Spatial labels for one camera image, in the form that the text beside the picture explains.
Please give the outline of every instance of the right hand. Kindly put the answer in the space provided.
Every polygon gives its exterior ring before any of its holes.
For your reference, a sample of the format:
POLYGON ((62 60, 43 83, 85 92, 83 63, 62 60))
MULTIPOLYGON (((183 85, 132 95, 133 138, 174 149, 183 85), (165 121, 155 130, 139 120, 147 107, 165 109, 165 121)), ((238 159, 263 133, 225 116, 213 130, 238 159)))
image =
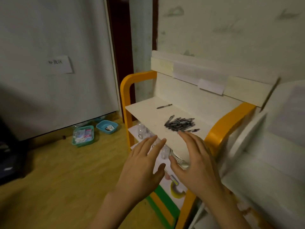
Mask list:
POLYGON ((200 137, 190 132, 179 131, 178 134, 189 150, 191 165, 183 170, 170 156, 170 167, 179 180, 209 206, 213 200, 225 195, 214 158, 200 137))

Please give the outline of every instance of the pile of pens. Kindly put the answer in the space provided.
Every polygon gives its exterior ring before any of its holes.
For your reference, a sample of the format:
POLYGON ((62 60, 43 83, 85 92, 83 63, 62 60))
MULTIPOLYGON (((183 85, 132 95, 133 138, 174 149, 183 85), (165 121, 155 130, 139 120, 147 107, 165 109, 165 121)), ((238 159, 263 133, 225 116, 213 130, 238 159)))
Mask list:
POLYGON ((195 123, 193 122, 193 120, 195 118, 176 118, 173 121, 171 121, 173 118, 175 117, 175 115, 172 115, 168 121, 166 121, 166 123, 164 124, 164 126, 172 131, 179 131, 181 130, 182 132, 197 132, 200 129, 192 129, 192 130, 187 130, 191 127, 195 126, 195 123))

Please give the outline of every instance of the hand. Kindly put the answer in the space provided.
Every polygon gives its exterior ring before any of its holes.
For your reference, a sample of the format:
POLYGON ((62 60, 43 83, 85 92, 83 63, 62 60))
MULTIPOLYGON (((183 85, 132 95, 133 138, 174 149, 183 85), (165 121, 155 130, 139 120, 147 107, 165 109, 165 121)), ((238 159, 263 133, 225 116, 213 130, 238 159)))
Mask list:
POLYGON ((178 134, 189 150, 191 165, 183 170, 170 156, 170 167, 179 180, 208 206, 215 198, 225 195, 214 158, 200 137, 190 132, 179 131, 178 134))
POLYGON ((166 139, 161 140, 148 154, 151 145, 157 138, 157 135, 146 138, 130 152, 116 184, 114 191, 123 195, 124 198, 130 199, 132 204, 138 204, 150 195, 164 176, 164 163, 159 166, 155 174, 153 174, 153 169, 166 139))

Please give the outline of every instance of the orange frame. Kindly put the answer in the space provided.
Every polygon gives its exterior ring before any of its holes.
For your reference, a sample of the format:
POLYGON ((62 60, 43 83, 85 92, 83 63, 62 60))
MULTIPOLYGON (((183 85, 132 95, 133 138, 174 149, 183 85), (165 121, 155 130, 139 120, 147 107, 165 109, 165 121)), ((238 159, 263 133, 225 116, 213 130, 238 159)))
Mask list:
MULTIPOLYGON (((156 71, 148 71, 142 73, 135 73, 126 76, 120 87, 121 98, 122 98, 122 108, 124 113, 124 121, 127 133, 127 143, 130 151, 130 147, 134 145, 135 141, 131 133, 128 131, 132 127, 132 115, 126 111, 126 106, 130 105, 130 93, 129 89, 133 83, 137 83, 144 80, 157 78, 156 71)), ((237 108, 233 109, 231 112, 224 115, 219 121, 212 127, 204 141, 210 148, 211 153, 214 157, 217 156, 221 146, 241 124, 246 116, 252 117, 254 114, 256 106, 249 103, 242 103, 237 108)), ((191 192, 187 191, 185 195, 185 200, 180 211, 180 215, 176 224, 175 229, 183 229, 185 223, 189 218, 189 214, 194 207, 196 202, 196 196, 191 192)))

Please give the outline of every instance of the forearm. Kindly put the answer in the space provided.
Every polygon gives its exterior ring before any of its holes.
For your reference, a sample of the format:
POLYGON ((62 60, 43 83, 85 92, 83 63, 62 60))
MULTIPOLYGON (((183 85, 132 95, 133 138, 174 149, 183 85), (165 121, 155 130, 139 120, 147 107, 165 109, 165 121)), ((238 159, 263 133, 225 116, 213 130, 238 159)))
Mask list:
POLYGON ((109 192, 88 229, 116 229, 133 207, 130 199, 116 191, 109 192))
POLYGON ((207 207, 221 228, 251 229, 231 196, 226 193, 212 197, 207 207))

